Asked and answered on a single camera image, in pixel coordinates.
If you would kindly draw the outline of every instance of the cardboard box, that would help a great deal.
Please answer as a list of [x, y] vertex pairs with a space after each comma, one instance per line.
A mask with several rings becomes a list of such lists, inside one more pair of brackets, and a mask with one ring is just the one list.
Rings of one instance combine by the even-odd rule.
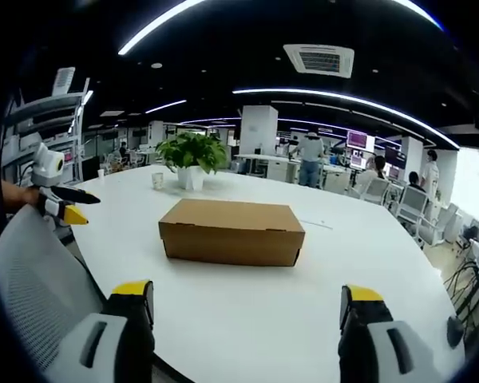
[[285, 205], [182, 199], [159, 222], [169, 258], [294, 266], [305, 231]]

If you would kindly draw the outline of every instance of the black ceiling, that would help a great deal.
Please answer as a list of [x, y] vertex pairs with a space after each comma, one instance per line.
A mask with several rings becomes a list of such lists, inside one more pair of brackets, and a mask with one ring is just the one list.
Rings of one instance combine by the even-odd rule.
[[[458, 20], [434, 3], [419, 4], [441, 20], [445, 32], [391, 0], [207, 0], [154, 30], [125, 56], [117, 54], [143, 26], [180, 2], [92, 2], [57, 20], [40, 35], [34, 59], [24, 72], [26, 101], [49, 95], [58, 68], [76, 66], [73, 86], [81, 88], [85, 77], [90, 77], [94, 91], [85, 107], [85, 127], [114, 125], [125, 118], [121, 126], [138, 127], [150, 120], [238, 117], [242, 105], [298, 101], [302, 104], [273, 106], [283, 118], [336, 124], [377, 136], [407, 134], [391, 124], [395, 123], [449, 148], [422, 127], [366, 106], [302, 94], [232, 94], [244, 88], [349, 94], [397, 109], [434, 128], [472, 124], [479, 114], [479, 77], [447, 25]], [[285, 44], [352, 48], [352, 77], [297, 73], [284, 52]], [[163, 67], [152, 69], [155, 62]], [[188, 102], [144, 114], [182, 99]], [[125, 113], [99, 117], [114, 109]], [[129, 113], [142, 115], [126, 116]], [[297, 124], [281, 123], [282, 128], [293, 126]], [[451, 138], [479, 146], [479, 137]]]

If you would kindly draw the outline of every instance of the ceiling vent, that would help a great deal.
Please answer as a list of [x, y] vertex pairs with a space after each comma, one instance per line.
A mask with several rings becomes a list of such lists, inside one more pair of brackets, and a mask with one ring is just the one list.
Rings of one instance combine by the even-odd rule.
[[299, 73], [350, 78], [354, 51], [332, 45], [285, 45], [287, 56]]

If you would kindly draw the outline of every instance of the cable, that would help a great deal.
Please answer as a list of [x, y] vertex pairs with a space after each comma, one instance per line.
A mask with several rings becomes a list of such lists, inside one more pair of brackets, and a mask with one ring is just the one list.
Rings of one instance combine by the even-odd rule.
[[18, 186], [22, 186], [23, 176], [24, 176], [25, 173], [26, 173], [26, 169], [32, 168], [33, 166], [34, 166], [34, 164], [29, 164], [29, 165], [27, 165], [27, 166], [23, 169], [22, 176], [19, 177]]

